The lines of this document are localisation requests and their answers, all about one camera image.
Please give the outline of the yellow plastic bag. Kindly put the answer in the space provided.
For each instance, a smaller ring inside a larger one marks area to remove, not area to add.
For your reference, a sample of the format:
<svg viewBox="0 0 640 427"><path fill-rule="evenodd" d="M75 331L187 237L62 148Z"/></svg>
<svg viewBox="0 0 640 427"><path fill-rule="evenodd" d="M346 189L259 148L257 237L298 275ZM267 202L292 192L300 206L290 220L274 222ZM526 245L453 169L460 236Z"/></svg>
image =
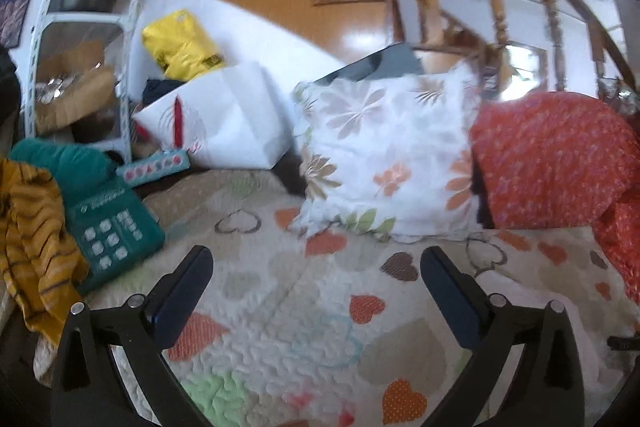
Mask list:
<svg viewBox="0 0 640 427"><path fill-rule="evenodd" d="M188 10L172 12L146 25L142 44L170 80L187 82L226 66L216 43Z"/></svg>

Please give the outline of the teal cardboard box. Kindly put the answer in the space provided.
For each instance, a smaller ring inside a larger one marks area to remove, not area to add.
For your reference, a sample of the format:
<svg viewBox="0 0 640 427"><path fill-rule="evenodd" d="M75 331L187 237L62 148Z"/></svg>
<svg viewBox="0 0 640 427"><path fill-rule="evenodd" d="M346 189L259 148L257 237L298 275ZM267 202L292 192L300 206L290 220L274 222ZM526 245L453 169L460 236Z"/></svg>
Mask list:
<svg viewBox="0 0 640 427"><path fill-rule="evenodd" d="M104 286L151 257L165 234L134 190L114 178L66 209L67 230L74 236L89 273L80 295Z"/></svg>

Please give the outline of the large white board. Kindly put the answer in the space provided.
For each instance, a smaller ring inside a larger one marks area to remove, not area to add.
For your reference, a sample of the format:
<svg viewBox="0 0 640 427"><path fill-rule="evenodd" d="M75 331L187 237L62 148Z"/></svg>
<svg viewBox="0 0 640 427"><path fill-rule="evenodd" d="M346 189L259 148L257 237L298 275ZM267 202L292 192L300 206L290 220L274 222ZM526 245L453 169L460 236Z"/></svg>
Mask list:
<svg viewBox="0 0 640 427"><path fill-rule="evenodd" d="M146 80L162 75L142 44L142 29L179 10L196 18L229 65L262 66L282 103L291 101L299 83L320 79L345 65L310 41L224 0L140 0L128 62L131 100L140 100Z"/></svg>

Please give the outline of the quilted heart-pattern bedspread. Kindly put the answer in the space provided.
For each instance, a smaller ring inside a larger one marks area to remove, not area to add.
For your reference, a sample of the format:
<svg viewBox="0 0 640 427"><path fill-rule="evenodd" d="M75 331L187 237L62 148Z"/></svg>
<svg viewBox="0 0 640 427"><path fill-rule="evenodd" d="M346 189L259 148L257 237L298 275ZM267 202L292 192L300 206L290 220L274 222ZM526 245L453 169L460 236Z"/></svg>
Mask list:
<svg viewBox="0 0 640 427"><path fill-rule="evenodd" d="M288 226L302 202L265 171L206 171L144 198L164 247L95 291L94 309L145 294L194 245L215 268L165 359L217 426L417 426L471 353L460 347L420 277L425 242ZM608 408L631 371L608 337L633 334L638 306L588 228L479 231L436 245L487 294L522 307L552 300L572 323L585 419Z"/></svg>

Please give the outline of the long light-blue patterned box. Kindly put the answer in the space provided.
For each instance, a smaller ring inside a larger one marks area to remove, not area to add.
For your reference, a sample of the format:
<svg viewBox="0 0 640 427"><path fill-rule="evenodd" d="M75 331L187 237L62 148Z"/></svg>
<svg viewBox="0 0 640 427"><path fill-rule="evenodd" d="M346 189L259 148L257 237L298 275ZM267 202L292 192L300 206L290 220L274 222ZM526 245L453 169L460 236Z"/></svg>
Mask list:
<svg viewBox="0 0 640 427"><path fill-rule="evenodd" d="M190 159L184 150L161 150L147 158L118 167L116 174L129 186L135 187L190 168Z"/></svg>

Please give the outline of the white paper shopping bag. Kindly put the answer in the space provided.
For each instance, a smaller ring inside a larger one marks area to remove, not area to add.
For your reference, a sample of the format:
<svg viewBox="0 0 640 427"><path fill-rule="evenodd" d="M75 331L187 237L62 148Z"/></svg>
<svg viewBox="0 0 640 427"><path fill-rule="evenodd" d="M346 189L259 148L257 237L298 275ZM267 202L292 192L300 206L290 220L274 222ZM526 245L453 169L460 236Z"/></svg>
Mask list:
<svg viewBox="0 0 640 427"><path fill-rule="evenodd" d="M269 170L292 144L272 83L252 62L183 83L134 121L162 147L184 150L202 168Z"/></svg>

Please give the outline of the dark framed picture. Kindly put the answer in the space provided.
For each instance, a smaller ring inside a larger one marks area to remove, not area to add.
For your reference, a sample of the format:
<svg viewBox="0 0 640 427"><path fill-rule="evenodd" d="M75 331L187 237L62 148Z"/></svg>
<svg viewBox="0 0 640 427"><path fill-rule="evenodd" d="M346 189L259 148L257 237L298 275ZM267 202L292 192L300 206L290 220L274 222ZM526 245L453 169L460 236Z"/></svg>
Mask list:
<svg viewBox="0 0 640 427"><path fill-rule="evenodd" d="M1 45L12 50L20 45L30 0L0 0Z"/></svg>

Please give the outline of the mustard striped garment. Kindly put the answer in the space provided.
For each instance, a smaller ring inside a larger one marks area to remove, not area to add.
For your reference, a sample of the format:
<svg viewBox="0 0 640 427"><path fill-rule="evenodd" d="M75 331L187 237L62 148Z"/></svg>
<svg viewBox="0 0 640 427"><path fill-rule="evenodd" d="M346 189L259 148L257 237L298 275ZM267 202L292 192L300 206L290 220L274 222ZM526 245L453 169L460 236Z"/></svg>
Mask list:
<svg viewBox="0 0 640 427"><path fill-rule="evenodd" d="M60 344L89 265L66 230L58 184L44 169L1 161L1 278L27 328Z"/></svg>

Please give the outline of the white metal shelf rack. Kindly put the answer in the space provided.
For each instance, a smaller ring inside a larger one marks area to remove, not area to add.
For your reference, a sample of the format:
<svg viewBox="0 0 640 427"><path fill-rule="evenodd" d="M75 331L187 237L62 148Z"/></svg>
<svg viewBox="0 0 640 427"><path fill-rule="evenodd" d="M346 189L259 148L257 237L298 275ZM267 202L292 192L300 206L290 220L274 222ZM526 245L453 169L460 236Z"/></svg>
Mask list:
<svg viewBox="0 0 640 427"><path fill-rule="evenodd" d="M123 161L131 160L128 72L129 55L139 14L140 0L116 0L110 12L61 11L62 0L41 0L29 51L29 70L23 89L24 135L35 138L37 67L46 58L73 49L81 43L98 40L114 69L115 100L108 103L116 112L113 130L91 145L103 152L114 152Z"/></svg>

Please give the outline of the cardboard box on shelf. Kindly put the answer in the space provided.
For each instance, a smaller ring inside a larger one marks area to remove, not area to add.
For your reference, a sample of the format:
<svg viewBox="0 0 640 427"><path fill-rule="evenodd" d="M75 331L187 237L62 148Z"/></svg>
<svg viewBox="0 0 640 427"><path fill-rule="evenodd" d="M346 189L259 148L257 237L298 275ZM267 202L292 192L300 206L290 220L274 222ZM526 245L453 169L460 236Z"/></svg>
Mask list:
<svg viewBox="0 0 640 427"><path fill-rule="evenodd" d="M36 72L38 135L62 130L115 100L114 68L100 40L79 43L41 61Z"/></svg>

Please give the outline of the white floral pillow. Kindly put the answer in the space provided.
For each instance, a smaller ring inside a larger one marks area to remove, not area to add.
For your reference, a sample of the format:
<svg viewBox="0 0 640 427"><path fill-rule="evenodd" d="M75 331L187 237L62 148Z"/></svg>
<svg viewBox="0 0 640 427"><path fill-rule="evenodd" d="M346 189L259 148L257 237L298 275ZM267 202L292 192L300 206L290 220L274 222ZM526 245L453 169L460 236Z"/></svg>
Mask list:
<svg viewBox="0 0 640 427"><path fill-rule="evenodd" d="M290 231L341 225L412 242L480 229L470 141L480 96L469 64L299 83L293 101L306 195Z"/></svg>

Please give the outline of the orange floral cloth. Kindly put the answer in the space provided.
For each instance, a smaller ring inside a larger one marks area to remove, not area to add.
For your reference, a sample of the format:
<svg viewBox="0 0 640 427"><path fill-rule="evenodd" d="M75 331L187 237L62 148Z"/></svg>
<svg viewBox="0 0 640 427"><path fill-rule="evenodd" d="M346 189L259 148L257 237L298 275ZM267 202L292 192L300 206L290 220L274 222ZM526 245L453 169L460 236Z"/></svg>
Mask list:
<svg viewBox="0 0 640 427"><path fill-rule="evenodd" d="M470 131L487 228L590 227L639 298L639 135L614 109L575 92L486 103Z"/></svg>

